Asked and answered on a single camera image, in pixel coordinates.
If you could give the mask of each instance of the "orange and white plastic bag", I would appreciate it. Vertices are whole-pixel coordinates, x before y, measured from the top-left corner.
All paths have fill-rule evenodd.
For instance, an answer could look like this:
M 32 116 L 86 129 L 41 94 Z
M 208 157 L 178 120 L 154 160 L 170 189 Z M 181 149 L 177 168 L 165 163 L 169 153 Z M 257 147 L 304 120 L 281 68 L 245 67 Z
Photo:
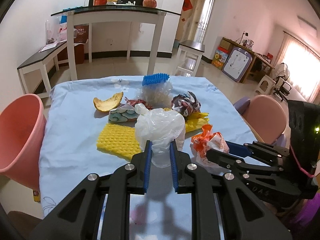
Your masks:
M 202 131 L 203 132 L 201 134 L 191 137 L 191 142 L 197 152 L 196 161 L 208 167 L 217 165 L 208 161 L 206 158 L 207 151 L 215 149 L 220 152 L 229 153 L 229 147 L 220 132 L 212 133 L 212 125 L 205 124 L 202 126 Z

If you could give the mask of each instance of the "pink bucket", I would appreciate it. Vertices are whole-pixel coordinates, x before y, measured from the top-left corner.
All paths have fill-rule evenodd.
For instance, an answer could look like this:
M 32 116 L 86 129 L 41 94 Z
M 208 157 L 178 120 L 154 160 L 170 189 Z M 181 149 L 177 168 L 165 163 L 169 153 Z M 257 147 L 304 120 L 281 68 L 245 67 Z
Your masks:
M 39 190 L 39 154 L 46 119 L 41 99 L 23 95 L 0 114 L 0 174 Z

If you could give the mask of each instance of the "white curtain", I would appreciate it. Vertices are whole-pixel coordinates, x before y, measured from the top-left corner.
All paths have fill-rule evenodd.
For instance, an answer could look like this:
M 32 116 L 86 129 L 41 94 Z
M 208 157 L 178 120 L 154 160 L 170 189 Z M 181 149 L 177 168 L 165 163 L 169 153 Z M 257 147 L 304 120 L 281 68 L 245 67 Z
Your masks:
M 286 63 L 290 71 L 288 82 L 308 102 L 320 91 L 320 59 L 300 41 L 284 34 L 276 64 Z

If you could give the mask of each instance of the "purple chair armrest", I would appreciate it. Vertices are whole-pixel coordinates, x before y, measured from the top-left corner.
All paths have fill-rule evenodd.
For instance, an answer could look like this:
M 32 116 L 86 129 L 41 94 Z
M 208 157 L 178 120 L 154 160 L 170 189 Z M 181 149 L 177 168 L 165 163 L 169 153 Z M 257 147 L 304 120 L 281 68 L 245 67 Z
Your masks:
M 287 144 L 287 138 L 284 134 L 282 134 L 279 136 L 279 138 L 272 145 L 285 147 L 286 144 Z
M 233 104 L 234 108 L 238 111 L 239 114 L 243 114 L 249 105 L 250 105 L 249 97 L 243 97 Z

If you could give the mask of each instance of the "wall outlet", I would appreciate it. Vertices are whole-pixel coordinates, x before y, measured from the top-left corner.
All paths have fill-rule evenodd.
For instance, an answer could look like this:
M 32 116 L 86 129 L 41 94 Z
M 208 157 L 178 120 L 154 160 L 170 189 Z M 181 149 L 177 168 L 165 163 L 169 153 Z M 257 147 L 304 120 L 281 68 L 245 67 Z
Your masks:
M 112 43 L 113 43 L 113 39 L 107 39 L 107 44 L 112 45 Z

